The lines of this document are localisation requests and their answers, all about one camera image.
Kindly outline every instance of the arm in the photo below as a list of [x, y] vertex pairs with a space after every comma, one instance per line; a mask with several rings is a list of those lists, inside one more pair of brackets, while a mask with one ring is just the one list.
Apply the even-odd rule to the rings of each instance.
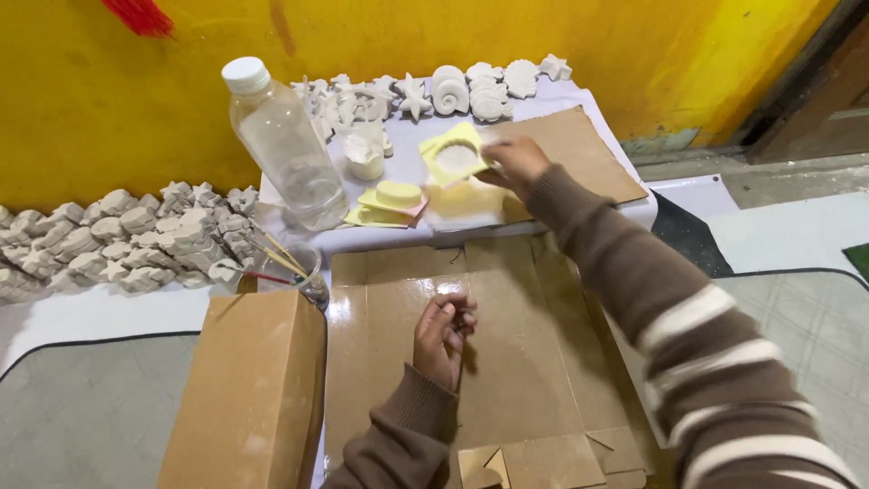
[[371, 410], [371, 427], [344, 446], [344, 463], [323, 482], [333, 487], [426, 487], [449, 454], [435, 438], [455, 402], [465, 338], [476, 303], [467, 294], [438, 296], [414, 332], [414, 364], [387, 402]]
[[484, 155], [503, 172], [481, 180], [526, 202], [646, 356], [681, 487], [857, 485], [820, 442], [814, 409], [793, 389], [779, 349], [733, 298], [614, 202], [550, 164], [529, 138], [488, 146]]

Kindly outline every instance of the brown striped sweater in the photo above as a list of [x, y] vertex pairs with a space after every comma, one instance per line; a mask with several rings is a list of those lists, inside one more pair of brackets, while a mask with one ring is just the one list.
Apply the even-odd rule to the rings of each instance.
[[[820, 441], [815, 411], [794, 390], [779, 349], [702, 271], [559, 165], [534, 183], [528, 210], [646, 356], [680, 487], [859, 486]], [[408, 365], [323, 487], [427, 486], [448, 456], [435, 433], [453, 400]]]

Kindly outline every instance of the cuff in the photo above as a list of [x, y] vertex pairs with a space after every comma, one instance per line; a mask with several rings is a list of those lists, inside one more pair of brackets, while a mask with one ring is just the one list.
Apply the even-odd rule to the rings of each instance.
[[412, 365], [404, 364], [404, 378], [381, 412], [403, 428], [434, 436], [441, 425], [444, 411], [456, 399], [455, 394]]
[[613, 206], [614, 202], [586, 189], [563, 166], [553, 164], [531, 185], [527, 207], [535, 218], [560, 236], [561, 230], [573, 224], [579, 215], [588, 214], [601, 204]]

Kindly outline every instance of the striped sleeve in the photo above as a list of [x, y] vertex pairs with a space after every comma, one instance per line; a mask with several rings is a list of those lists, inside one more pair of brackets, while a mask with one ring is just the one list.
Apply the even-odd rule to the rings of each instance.
[[820, 440], [779, 348], [702, 271], [558, 165], [528, 209], [646, 356], [681, 487], [859, 487]]

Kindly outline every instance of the hand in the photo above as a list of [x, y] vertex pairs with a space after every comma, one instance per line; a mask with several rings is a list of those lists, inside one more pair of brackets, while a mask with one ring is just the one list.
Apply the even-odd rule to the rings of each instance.
[[459, 386], [461, 351], [474, 334], [476, 301], [467, 293], [439, 295], [422, 312], [414, 330], [414, 367], [454, 392]]
[[476, 174], [482, 182], [513, 191], [527, 202], [531, 186], [551, 163], [543, 150], [528, 136], [505, 137], [483, 146], [482, 156], [501, 164], [503, 171], [489, 169]]

